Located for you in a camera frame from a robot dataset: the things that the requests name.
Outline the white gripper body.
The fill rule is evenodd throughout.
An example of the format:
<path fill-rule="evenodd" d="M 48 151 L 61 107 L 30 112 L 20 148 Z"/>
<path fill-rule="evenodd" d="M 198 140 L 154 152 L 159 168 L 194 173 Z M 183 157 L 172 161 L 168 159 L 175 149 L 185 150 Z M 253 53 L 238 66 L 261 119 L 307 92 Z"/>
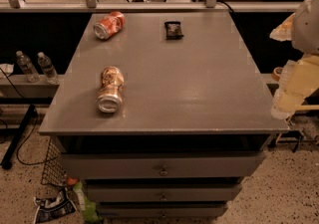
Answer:
<path fill-rule="evenodd" d="M 303 103 L 319 89 L 319 56 L 304 54 L 297 62 L 289 60 L 283 67 L 279 88 L 274 94 L 271 115 L 287 119 L 305 111 Z"/>

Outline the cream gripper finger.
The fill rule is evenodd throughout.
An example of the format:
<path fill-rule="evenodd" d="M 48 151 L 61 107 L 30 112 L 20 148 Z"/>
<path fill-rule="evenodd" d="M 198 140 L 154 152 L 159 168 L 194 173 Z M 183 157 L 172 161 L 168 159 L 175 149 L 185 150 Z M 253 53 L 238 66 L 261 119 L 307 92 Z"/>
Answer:
<path fill-rule="evenodd" d="M 273 29 L 270 33 L 270 38 L 280 42 L 291 41 L 294 17 L 295 14 L 291 14 L 279 26 Z"/>

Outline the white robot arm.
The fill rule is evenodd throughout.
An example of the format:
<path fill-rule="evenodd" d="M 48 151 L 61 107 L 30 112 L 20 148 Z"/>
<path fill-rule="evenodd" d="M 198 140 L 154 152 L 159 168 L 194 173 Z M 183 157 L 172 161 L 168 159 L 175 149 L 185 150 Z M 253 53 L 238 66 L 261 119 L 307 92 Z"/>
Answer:
<path fill-rule="evenodd" d="M 283 67 L 271 107 L 271 115 L 287 119 L 303 106 L 306 98 L 319 89 L 319 0 L 304 0 L 298 9 L 272 30 L 270 38 L 290 41 L 303 53 L 297 62 Z"/>

